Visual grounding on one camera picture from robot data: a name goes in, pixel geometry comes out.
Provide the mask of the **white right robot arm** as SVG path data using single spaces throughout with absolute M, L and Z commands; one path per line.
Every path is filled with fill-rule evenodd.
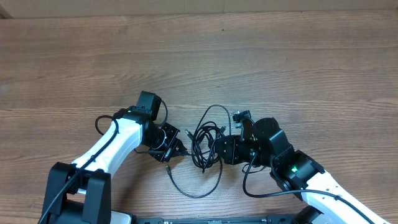
M 215 151 L 224 163 L 247 162 L 264 166 L 281 188 L 280 195 L 293 194 L 307 206 L 292 223 L 378 223 L 385 219 L 348 193 L 323 166 L 295 150 L 275 118 L 253 121 L 249 111 L 235 113 L 241 129 L 215 141 Z

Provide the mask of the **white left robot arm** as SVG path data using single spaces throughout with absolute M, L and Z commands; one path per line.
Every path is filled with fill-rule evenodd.
M 143 106 L 121 109 L 99 141 L 72 163 L 56 163 L 50 170 L 40 223 L 134 223 L 129 213 L 111 208 L 111 179 L 138 146 L 159 162 L 186 156 L 179 130 L 158 127 L 157 111 Z

